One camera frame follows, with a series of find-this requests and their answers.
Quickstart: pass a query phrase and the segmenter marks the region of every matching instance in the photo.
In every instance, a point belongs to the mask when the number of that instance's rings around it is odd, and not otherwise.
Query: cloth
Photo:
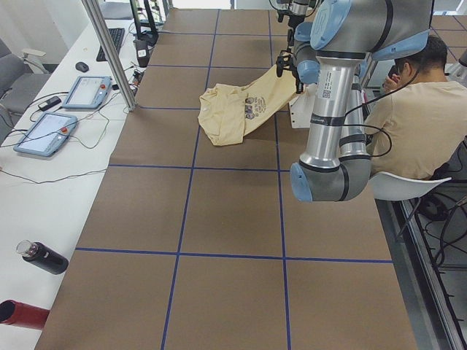
[[[393,140],[391,152],[372,158],[371,172],[388,171],[410,179],[429,179],[447,162],[467,135],[467,89],[457,82],[420,82],[381,99],[366,119],[383,128]],[[370,155],[389,149],[389,141],[375,133]]]
[[[241,144],[251,133],[296,95],[295,78],[276,66],[247,86],[216,84],[199,98],[198,121],[215,146]]]

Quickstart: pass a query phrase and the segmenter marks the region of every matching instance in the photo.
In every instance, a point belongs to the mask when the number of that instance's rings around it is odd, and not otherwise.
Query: person
[[[447,47],[437,36],[429,36],[421,52],[395,60],[398,73],[383,87],[389,91],[408,85],[379,100],[365,121],[386,131],[393,143],[386,155],[372,158],[373,174],[430,179],[467,135],[467,88],[447,80],[446,61]],[[373,134],[370,155],[389,150],[385,134],[370,128],[366,133]]]

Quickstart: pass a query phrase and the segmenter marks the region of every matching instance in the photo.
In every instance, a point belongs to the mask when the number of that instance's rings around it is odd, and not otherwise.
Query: tablet
[[[72,133],[78,119],[74,115],[44,112],[13,147],[16,152],[50,157]]]
[[[107,97],[111,81],[111,77],[78,77],[61,106],[64,109],[97,109]]]

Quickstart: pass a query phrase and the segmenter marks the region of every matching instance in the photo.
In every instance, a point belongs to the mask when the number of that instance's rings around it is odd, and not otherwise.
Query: black mouse
[[[78,62],[74,65],[74,67],[78,70],[78,71],[82,71],[83,73],[87,72],[89,70],[89,66],[84,63],[84,62]]]

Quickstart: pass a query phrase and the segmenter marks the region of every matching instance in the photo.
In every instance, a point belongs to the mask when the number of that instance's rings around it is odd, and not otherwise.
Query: black keyboard
[[[124,28],[110,28],[109,29],[110,36],[112,37],[112,41],[114,42],[115,49],[117,53],[120,53],[120,48],[122,47],[123,37],[125,35]],[[102,62],[107,61],[105,58],[105,53],[102,50],[102,47],[99,49],[99,53],[97,54],[96,61]]]

